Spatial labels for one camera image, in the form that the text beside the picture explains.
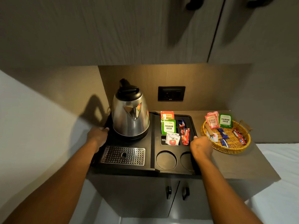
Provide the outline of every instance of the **basket handle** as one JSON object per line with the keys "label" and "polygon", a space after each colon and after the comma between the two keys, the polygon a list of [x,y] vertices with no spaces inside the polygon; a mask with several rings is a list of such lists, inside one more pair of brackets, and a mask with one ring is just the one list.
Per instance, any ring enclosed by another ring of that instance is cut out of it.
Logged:
{"label": "basket handle", "polygon": [[244,125],[244,127],[250,132],[252,131],[253,129],[247,124],[245,123],[243,120],[240,120],[240,123]]}

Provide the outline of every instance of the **cabinet handle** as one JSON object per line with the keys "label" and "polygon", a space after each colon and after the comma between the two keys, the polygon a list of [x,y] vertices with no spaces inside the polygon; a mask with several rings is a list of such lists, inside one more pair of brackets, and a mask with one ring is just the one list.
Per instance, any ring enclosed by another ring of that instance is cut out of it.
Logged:
{"label": "cabinet handle", "polygon": [[167,198],[167,200],[170,200],[171,192],[172,192],[171,186],[167,186],[166,187],[166,198]]}
{"label": "cabinet handle", "polygon": [[190,0],[188,4],[186,4],[186,9],[190,11],[195,11],[200,9],[200,7],[204,4],[204,0]]}
{"label": "cabinet handle", "polygon": [[264,7],[267,6],[269,4],[271,4],[271,2],[273,2],[274,0],[255,0],[255,1],[249,1],[247,2],[247,8],[250,9],[255,9],[257,7]]}
{"label": "cabinet handle", "polygon": [[188,198],[188,196],[190,196],[189,187],[184,187],[182,195],[183,195],[183,200],[186,200]]}

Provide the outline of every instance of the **drip tray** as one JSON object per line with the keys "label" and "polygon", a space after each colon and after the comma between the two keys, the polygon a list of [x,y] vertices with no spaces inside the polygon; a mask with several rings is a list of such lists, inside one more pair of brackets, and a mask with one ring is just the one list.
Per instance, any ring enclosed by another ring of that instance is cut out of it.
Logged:
{"label": "drip tray", "polygon": [[106,146],[101,163],[144,166],[145,148]]}

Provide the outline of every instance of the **electric kettle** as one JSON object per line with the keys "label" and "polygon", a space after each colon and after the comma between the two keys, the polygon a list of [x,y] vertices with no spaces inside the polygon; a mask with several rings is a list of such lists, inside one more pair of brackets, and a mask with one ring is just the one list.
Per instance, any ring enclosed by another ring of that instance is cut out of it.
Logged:
{"label": "electric kettle", "polygon": [[119,85],[112,102],[113,129],[128,139],[140,138],[150,125],[147,103],[140,89],[126,79]]}

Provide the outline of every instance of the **wicker basket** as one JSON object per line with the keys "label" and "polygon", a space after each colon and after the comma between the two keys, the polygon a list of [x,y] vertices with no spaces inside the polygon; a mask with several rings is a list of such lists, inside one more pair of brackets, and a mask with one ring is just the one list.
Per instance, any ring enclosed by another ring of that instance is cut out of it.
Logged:
{"label": "wicker basket", "polygon": [[[206,124],[206,121],[204,122],[204,124],[202,125],[202,128],[201,128],[201,133],[203,136],[207,136],[207,132],[204,127],[205,124]],[[236,127],[243,134],[243,136],[247,140],[247,144],[241,145],[241,143],[239,142],[237,137],[232,132],[232,129],[223,128],[224,132],[229,136],[229,139],[226,139],[226,142],[229,145],[229,148],[222,146],[220,142],[214,142],[210,139],[212,142],[213,148],[215,150],[218,150],[219,152],[223,152],[223,153],[227,153],[227,154],[237,154],[237,153],[243,152],[249,146],[249,144],[251,142],[251,138],[250,138],[248,131],[236,121],[233,121],[233,127]],[[213,131],[213,133],[216,133],[218,135],[218,139],[222,138],[220,132],[217,129],[212,129],[212,131]]]}

